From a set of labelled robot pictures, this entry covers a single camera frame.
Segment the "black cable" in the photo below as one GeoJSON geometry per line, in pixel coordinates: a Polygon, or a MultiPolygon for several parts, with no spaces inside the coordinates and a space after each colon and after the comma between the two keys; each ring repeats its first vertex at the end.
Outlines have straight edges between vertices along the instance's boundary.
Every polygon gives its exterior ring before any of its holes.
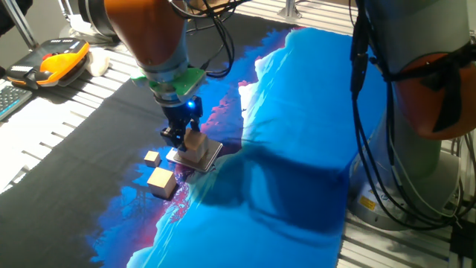
{"type": "MultiPolygon", "coordinates": [[[[469,157],[471,158],[471,161],[473,164],[473,171],[476,174],[476,156],[475,156],[475,149],[474,149],[471,135],[470,134],[464,135],[464,140],[466,142],[466,146],[468,147],[469,157]]],[[[458,216],[462,217],[466,215],[469,211],[471,211],[472,208],[474,208],[475,204],[476,204],[476,187],[475,187],[475,192],[473,193],[473,199],[471,200],[469,205],[466,206],[463,212],[461,212],[461,214],[459,214],[458,216]]]]}
{"type": "MultiPolygon", "coordinates": [[[[234,14],[234,10],[233,10],[233,12],[230,12],[229,14],[230,14],[230,15],[228,15],[228,16],[226,16],[225,18],[222,19],[222,22],[225,22],[227,19],[230,19],[230,17],[233,16],[233,14],[234,14]]],[[[194,19],[193,21],[195,22],[195,28],[194,28],[194,29],[189,29],[189,30],[187,30],[187,34],[188,34],[188,33],[189,33],[189,34],[192,33],[191,35],[193,35],[195,32],[202,31],[202,30],[207,30],[207,29],[210,29],[210,28],[215,27],[215,24],[211,24],[211,25],[207,25],[207,26],[204,26],[204,27],[200,27],[200,28],[199,28],[199,27],[197,26],[196,20],[194,19]]]]}
{"type": "MultiPolygon", "coordinates": [[[[362,162],[362,165],[364,166],[364,169],[365,169],[365,173],[367,174],[367,178],[369,180],[369,185],[370,187],[372,188],[372,191],[373,191],[373,194],[374,194],[374,197],[376,198],[377,200],[377,203],[380,205],[381,209],[384,211],[384,213],[390,218],[392,219],[393,221],[395,221],[396,223],[406,227],[406,228],[409,228],[409,229],[413,229],[413,230],[417,230],[417,231],[431,231],[431,230],[435,230],[435,229],[440,229],[440,228],[444,228],[446,226],[450,226],[451,224],[455,223],[456,220],[454,218],[452,218],[451,220],[448,220],[448,222],[446,223],[443,223],[443,224],[439,224],[439,225],[434,225],[434,224],[429,224],[430,227],[420,227],[420,226],[412,226],[412,225],[409,225],[407,223],[404,223],[402,222],[401,220],[395,218],[388,210],[387,208],[385,207],[385,205],[383,204],[382,200],[380,199],[380,196],[378,194],[378,191],[376,189],[376,186],[375,184],[373,183],[373,180],[372,180],[372,176],[370,175],[370,169],[368,167],[368,163],[367,161],[365,160],[365,155],[364,155],[364,151],[362,150],[362,146],[361,146],[361,143],[364,144],[364,147],[365,147],[365,150],[367,152],[367,156],[370,160],[370,162],[374,162],[373,161],[373,157],[372,157],[372,153],[370,152],[370,148],[368,146],[368,143],[367,143],[367,138],[365,137],[365,134],[364,134],[364,130],[362,128],[362,125],[361,125],[361,121],[360,121],[360,115],[358,113],[358,105],[357,105],[357,98],[356,97],[353,97],[353,114],[354,114],[354,125],[355,125],[355,129],[356,129],[356,138],[357,138],[357,148],[358,148],[358,154],[360,155],[360,158],[361,158],[361,162],[362,162]]],[[[383,183],[381,180],[379,180],[379,184],[382,188],[382,191],[384,190],[384,188],[382,187],[383,186],[383,183]]]]}
{"type": "MultiPolygon", "coordinates": [[[[390,166],[395,165],[395,159],[394,155],[395,152],[393,151],[393,144],[395,141],[395,116],[394,116],[394,107],[393,107],[393,88],[392,84],[390,82],[387,83],[387,120],[385,121],[386,123],[386,130],[387,130],[387,135],[386,135],[386,142],[387,142],[387,155],[388,155],[388,161],[390,162],[390,166]]],[[[393,182],[395,183],[396,189],[399,192],[400,196],[403,198],[405,203],[408,205],[410,210],[412,210],[416,215],[424,217],[426,220],[430,220],[433,222],[445,222],[448,220],[447,217],[432,217],[428,216],[427,214],[421,212],[417,206],[411,201],[411,198],[407,195],[405,192],[405,189],[400,185],[401,182],[399,182],[396,179],[396,175],[394,174],[393,170],[391,172],[392,177],[393,177],[393,182]]]]}
{"type": "MultiPolygon", "coordinates": [[[[216,31],[218,32],[220,38],[222,39],[222,47],[225,48],[226,53],[228,55],[228,67],[225,68],[224,70],[221,70],[221,71],[207,71],[207,76],[208,77],[213,77],[213,78],[221,78],[221,77],[226,76],[231,71],[231,67],[233,65],[234,55],[235,55],[234,42],[233,42],[233,39],[232,39],[230,33],[228,32],[226,27],[223,25],[223,21],[220,20],[220,19],[217,19],[217,15],[216,15],[214,9],[208,4],[208,1],[204,0],[203,2],[205,4],[205,7],[207,8],[205,10],[205,12],[206,12],[207,16],[209,16],[212,19],[212,22],[213,22],[213,24],[216,28],[216,31]]],[[[218,56],[218,54],[222,50],[222,47],[220,47],[218,52],[216,54],[214,54],[206,63],[204,63],[202,65],[203,68],[207,68],[210,61],[213,58],[218,56]]]]}

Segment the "small wooden cube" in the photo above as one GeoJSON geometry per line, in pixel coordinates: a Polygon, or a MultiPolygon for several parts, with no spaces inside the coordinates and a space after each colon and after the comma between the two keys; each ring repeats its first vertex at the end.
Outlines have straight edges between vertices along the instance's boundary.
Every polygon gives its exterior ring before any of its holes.
{"type": "Polygon", "coordinates": [[[152,175],[150,175],[147,184],[152,194],[163,199],[169,199],[177,182],[172,171],[156,167],[152,175]]]}
{"type": "Polygon", "coordinates": [[[184,144],[187,151],[178,150],[178,155],[183,159],[198,163],[208,150],[208,137],[204,133],[187,129],[184,144]]]}
{"type": "Polygon", "coordinates": [[[144,157],[147,167],[156,168],[161,163],[161,155],[158,152],[149,151],[144,157]]]}

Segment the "blue cloth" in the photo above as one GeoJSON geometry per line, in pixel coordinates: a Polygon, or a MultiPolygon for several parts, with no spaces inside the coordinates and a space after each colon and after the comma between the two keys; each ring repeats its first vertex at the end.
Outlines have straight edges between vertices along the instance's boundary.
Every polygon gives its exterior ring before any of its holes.
{"type": "MultiPolygon", "coordinates": [[[[154,246],[136,252],[129,267],[335,267],[346,167],[356,155],[350,41],[300,29],[256,62],[258,82],[238,89],[242,149],[188,178],[187,213],[162,218],[154,246]]],[[[359,106],[369,135],[385,106],[372,66],[359,106]]]]}

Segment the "orange device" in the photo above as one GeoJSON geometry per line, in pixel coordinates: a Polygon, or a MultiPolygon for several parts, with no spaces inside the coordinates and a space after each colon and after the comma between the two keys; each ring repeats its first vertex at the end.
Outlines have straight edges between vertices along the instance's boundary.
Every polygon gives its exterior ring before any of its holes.
{"type": "Polygon", "coordinates": [[[38,89],[43,86],[67,86],[89,64],[89,44],[76,38],[44,42],[7,69],[7,78],[17,86],[38,89]]]}

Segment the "green mounting plate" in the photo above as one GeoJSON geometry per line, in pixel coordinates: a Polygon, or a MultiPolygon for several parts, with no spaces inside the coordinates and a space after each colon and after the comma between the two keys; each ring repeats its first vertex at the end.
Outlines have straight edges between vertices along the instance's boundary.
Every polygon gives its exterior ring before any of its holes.
{"type": "Polygon", "coordinates": [[[170,82],[179,96],[186,95],[195,86],[198,86],[205,78],[205,71],[199,68],[189,68],[187,71],[170,82]]]}

